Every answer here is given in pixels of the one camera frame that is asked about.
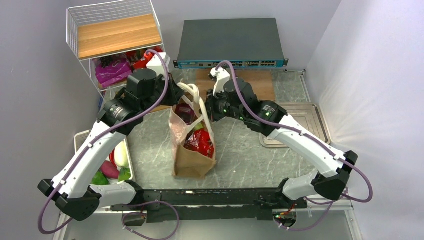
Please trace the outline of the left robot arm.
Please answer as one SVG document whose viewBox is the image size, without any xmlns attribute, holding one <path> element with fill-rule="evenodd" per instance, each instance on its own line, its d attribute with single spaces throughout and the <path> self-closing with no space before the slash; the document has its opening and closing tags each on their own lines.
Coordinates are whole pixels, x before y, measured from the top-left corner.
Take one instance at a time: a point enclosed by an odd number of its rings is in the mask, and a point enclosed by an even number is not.
<svg viewBox="0 0 424 240">
<path fill-rule="evenodd" d="M 132 180 L 108 185 L 92 184 L 109 154 L 123 142 L 144 116 L 157 106 L 174 106 L 184 95 L 170 74 L 147 68 L 132 73 L 116 96 L 99 112 L 89 137 L 53 179 L 38 188 L 64 214 L 84 221 L 97 209 L 126 205 L 131 210 L 144 203 L 143 189 Z"/>
</svg>

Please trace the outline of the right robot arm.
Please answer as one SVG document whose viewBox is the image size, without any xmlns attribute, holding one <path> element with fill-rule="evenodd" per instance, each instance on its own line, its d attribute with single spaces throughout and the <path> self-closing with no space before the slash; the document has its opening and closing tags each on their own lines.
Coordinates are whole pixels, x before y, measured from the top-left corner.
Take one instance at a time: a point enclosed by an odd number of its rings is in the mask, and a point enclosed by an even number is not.
<svg viewBox="0 0 424 240">
<path fill-rule="evenodd" d="M 310 195 L 320 195 L 328 200 L 338 200 L 345 191 L 352 168 L 358 156 L 353 151 L 331 150 L 330 146 L 300 125 L 283 107 L 271 100 L 259 100 L 252 86 L 237 80 L 246 106 L 236 92 L 232 81 L 224 84 L 223 92 L 206 92 L 206 110 L 212 122 L 233 118 L 242 121 L 248 129 L 276 140 L 300 154 L 316 168 L 297 178 L 286 178 L 275 194 L 276 203 L 289 207 L 295 200 Z"/>
</svg>

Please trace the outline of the green cabbage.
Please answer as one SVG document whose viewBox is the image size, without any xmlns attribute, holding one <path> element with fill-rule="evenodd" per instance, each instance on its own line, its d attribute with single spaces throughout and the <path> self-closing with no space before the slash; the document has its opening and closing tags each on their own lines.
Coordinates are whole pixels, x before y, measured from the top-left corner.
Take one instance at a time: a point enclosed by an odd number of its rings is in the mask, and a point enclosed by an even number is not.
<svg viewBox="0 0 424 240">
<path fill-rule="evenodd" d="M 193 128 L 194 131 L 198 131 L 204 128 L 204 125 L 202 122 L 198 123 L 195 125 L 195 127 Z"/>
</svg>

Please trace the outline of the brown burlap grocery bag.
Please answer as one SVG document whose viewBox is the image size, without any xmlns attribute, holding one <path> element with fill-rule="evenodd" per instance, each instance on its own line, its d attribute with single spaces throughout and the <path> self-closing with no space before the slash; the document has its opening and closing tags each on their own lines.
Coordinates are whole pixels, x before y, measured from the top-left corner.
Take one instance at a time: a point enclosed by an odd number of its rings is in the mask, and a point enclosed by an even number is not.
<svg viewBox="0 0 424 240">
<path fill-rule="evenodd" d="M 199 88 L 195 84 L 177 84 L 183 90 L 178 104 L 187 104 L 193 112 L 187 124 L 177 115 L 178 105 L 169 113 L 168 125 L 172 146 L 172 175 L 177 178 L 203 179 L 216 165 L 215 136 Z"/>
</svg>

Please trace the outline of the red candy bag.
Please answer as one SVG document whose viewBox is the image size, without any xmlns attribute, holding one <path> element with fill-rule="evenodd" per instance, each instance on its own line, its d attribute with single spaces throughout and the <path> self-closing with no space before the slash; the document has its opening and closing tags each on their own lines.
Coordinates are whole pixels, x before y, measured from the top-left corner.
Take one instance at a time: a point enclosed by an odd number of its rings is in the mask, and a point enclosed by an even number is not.
<svg viewBox="0 0 424 240">
<path fill-rule="evenodd" d="M 198 152 L 208 158 L 212 158 L 215 152 L 214 144 L 211 140 L 210 134 L 204 128 L 193 131 L 186 139 L 184 148 L 193 152 Z"/>
</svg>

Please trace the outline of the green lettuce toy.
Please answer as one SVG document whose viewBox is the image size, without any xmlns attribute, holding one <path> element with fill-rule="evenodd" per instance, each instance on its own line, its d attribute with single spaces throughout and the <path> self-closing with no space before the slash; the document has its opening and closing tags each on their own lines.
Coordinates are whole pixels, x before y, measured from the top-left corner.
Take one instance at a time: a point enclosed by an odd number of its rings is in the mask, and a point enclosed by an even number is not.
<svg viewBox="0 0 424 240">
<path fill-rule="evenodd" d="M 122 181 L 129 180 L 131 177 L 132 177 L 132 174 L 131 174 L 130 168 L 128 168 L 128 167 L 122 167 L 120 169 L 120 171 L 119 171 L 118 179 L 117 180 L 119 182 L 122 182 Z"/>
</svg>

